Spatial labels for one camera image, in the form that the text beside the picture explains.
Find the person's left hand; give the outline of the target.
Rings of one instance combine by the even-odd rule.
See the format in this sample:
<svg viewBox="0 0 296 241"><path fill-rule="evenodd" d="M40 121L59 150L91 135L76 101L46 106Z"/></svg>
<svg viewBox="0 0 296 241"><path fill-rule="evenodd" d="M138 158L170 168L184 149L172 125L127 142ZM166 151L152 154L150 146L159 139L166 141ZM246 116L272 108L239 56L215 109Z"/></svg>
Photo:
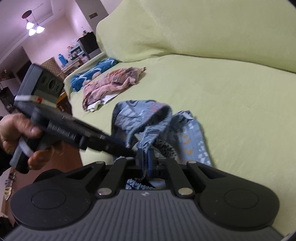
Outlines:
<svg viewBox="0 0 296 241"><path fill-rule="evenodd" d="M42 131L22 113L8 114L1 118L1 173L11 167L9 162L20 137L38 138L41 133ZM40 170L50 161L53 154L62 154L63 150L62 143L46 150L38 150L28 159L28 166L31 170Z"/></svg>

